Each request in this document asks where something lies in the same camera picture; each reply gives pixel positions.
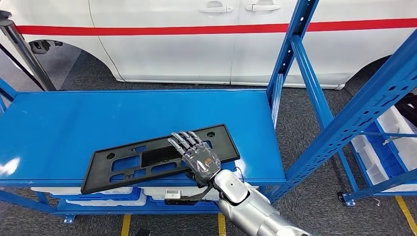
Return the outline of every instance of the rectangular hole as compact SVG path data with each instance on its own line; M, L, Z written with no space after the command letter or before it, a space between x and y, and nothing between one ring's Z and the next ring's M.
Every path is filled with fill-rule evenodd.
M166 163L166 164L162 164L159 166L154 166L151 169L152 173L159 173L159 172L163 172L163 171L171 171L173 169L175 169L177 167L177 164L175 162L170 162L170 163Z
M181 161L181 166L182 167L188 167L187 163L185 161Z
M146 150L146 146L140 146L140 147L135 147L135 148L131 148L129 149L129 151L135 151L135 152L141 152Z
M142 152L142 167L153 166L178 158L181 158L181 155L173 146L152 149Z
M133 177L134 177L134 178L142 177L142 176L144 176L144 175L146 175L146 169L136 170L136 171L133 173Z
M117 174L112 177L110 177L110 183L119 182L124 179L124 174Z
M121 171L139 166L139 156L130 156L115 160L112 164L112 171Z
M213 145L211 145L210 140L204 141L208 146L210 146L210 148L213 148Z

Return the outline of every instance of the car door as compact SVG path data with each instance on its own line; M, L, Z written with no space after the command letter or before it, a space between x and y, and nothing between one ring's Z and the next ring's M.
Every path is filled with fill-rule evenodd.
M239 0L90 0L100 40L128 82L229 84Z
M242 0L239 25L255 33L236 38L232 84L268 83L296 2ZM416 7L415 0L321 0L303 44L322 87L340 88L364 66L392 54L413 32ZM285 85L304 86L295 60Z

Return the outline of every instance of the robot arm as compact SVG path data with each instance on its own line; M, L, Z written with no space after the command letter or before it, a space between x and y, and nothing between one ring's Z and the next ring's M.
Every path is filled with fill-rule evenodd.
M199 185L210 183L219 191L218 206L226 218L250 236L311 236L279 215L269 200L229 170L194 132L172 133L168 141L182 155Z

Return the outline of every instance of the blue shelf surface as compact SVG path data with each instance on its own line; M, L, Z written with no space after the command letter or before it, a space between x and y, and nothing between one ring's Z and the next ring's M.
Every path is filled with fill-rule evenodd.
M81 186L94 151L224 123L254 185L285 182L264 89L22 92L0 117L0 185ZM136 186L195 186L185 174Z
M60 200L54 214L217 214L217 206L158 205L147 198L144 206L80 206Z

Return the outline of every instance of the blue metal shelf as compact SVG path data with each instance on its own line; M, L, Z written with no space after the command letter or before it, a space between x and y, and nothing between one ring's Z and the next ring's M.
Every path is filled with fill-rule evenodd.
M177 104L196 109L184 116ZM253 185L285 182L265 90L145 90L18 93L0 119L8 134L0 136L0 163L20 162L0 184L80 187L95 150L219 123L227 125L240 152L240 160L224 169L241 171ZM137 186L196 183L180 174Z
M81 186L95 150L219 123L227 125L241 155L241 160L222 167L240 167L245 180L260 186L271 202L282 198L337 153L353 189L352 194L343 195L349 206L354 204L353 199L378 195L416 179L417 169L359 190L341 148L417 87L417 30L333 118L302 44L317 4L318 0L298 0L266 89L17 92L0 79L0 94L12 102L8 109L0 103L0 129L6 134L0 137L0 163L18 163L15 170L0 177L0 185ZM294 58L322 132L284 173L274 128L282 86ZM267 192L266 185L273 187ZM185 175L176 175L137 186L195 183ZM38 202L4 191L0 191L0 199L65 215L69 223L75 214L218 212L214 206L161 206L152 201L145 206L90 207L61 200L58 207L53 207L44 194L36 194Z

